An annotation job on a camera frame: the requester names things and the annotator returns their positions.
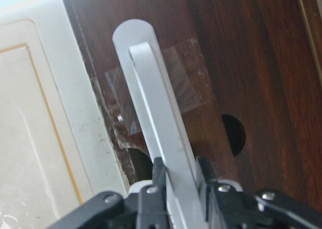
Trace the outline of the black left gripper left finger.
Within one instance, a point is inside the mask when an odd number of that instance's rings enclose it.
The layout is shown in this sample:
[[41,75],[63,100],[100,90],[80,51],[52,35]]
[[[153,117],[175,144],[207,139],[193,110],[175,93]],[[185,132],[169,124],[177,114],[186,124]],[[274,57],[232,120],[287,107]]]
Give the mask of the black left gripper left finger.
[[50,228],[168,228],[166,167],[154,159],[152,183],[123,198],[119,193],[97,194]]

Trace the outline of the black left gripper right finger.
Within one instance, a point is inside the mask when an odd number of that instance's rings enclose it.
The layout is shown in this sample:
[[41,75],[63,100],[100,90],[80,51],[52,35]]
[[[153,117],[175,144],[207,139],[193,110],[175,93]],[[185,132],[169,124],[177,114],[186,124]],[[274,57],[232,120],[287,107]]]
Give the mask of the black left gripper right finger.
[[196,176],[210,228],[321,228],[321,213],[278,190],[249,196],[231,181],[219,181],[206,157],[196,157]]

